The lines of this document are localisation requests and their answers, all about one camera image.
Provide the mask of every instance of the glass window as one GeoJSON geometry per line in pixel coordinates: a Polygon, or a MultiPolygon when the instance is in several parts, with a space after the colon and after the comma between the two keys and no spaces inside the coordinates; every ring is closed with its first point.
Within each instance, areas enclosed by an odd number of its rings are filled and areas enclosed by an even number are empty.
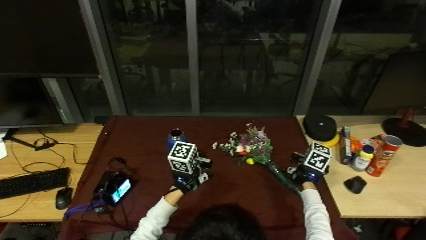
{"type": "Polygon", "coordinates": [[[425,48],[425,20],[424,1],[343,0],[309,113],[364,113],[391,54],[425,48]]]}
{"type": "Polygon", "coordinates": [[[99,4],[130,115],[191,114],[186,1],[99,4]]]}
{"type": "Polygon", "coordinates": [[[85,122],[95,122],[98,116],[111,116],[112,110],[103,80],[98,78],[70,78],[69,83],[85,122]]]}
{"type": "Polygon", "coordinates": [[[321,1],[198,1],[203,115],[292,116],[321,1]]]}

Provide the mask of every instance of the dark hair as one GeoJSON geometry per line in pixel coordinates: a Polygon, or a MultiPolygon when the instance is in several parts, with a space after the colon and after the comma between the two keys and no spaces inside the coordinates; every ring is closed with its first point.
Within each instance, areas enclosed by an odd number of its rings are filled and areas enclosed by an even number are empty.
{"type": "Polygon", "coordinates": [[[179,239],[267,240],[267,235],[256,217],[243,207],[223,204],[200,213],[179,239]]]}

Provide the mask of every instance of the bottle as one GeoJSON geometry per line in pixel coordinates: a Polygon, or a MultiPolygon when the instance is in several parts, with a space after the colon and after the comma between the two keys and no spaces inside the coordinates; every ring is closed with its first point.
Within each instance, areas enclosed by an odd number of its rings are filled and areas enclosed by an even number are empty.
{"type": "Polygon", "coordinates": [[[373,157],[375,157],[375,148],[371,145],[364,145],[360,150],[360,154],[352,163],[352,168],[359,172],[365,171],[373,157]]]}
{"type": "Polygon", "coordinates": [[[171,131],[171,134],[168,136],[168,150],[170,150],[170,152],[175,146],[176,141],[187,142],[187,136],[186,136],[183,130],[180,130],[179,128],[175,128],[171,131]]]}

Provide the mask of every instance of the keyboard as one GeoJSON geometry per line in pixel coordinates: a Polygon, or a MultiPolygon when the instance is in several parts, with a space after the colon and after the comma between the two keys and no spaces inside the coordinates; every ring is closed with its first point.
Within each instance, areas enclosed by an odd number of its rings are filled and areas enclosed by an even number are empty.
{"type": "Polygon", "coordinates": [[[0,179],[0,199],[69,186],[70,168],[0,179]]]}

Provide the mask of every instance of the red can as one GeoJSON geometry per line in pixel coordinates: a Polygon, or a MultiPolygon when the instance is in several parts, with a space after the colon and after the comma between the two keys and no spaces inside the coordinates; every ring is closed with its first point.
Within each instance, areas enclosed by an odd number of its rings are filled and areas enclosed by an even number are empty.
{"type": "Polygon", "coordinates": [[[384,170],[388,167],[401,145],[403,140],[399,137],[393,135],[388,135],[384,137],[384,143],[379,147],[376,156],[372,159],[371,165],[367,169],[368,174],[375,177],[380,177],[383,175],[384,170]]]}

